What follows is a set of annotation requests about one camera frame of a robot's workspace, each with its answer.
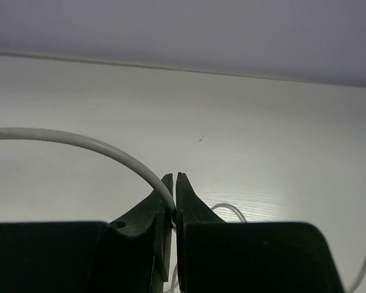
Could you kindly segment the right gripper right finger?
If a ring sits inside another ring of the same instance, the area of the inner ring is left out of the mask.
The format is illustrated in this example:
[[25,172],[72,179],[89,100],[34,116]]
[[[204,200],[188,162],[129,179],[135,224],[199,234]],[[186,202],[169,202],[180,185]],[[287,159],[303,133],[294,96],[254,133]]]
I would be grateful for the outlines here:
[[176,181],[182,292],[343,292],[326,239],[304,222],[228,223]]

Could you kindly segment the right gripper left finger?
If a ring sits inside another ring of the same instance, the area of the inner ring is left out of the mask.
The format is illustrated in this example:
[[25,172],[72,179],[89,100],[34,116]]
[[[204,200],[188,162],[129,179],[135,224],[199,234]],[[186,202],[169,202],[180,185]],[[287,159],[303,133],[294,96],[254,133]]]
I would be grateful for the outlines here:
[[162,292],[168,281],[171,213],[153,190],[110,222],[94,262],[95,292]]

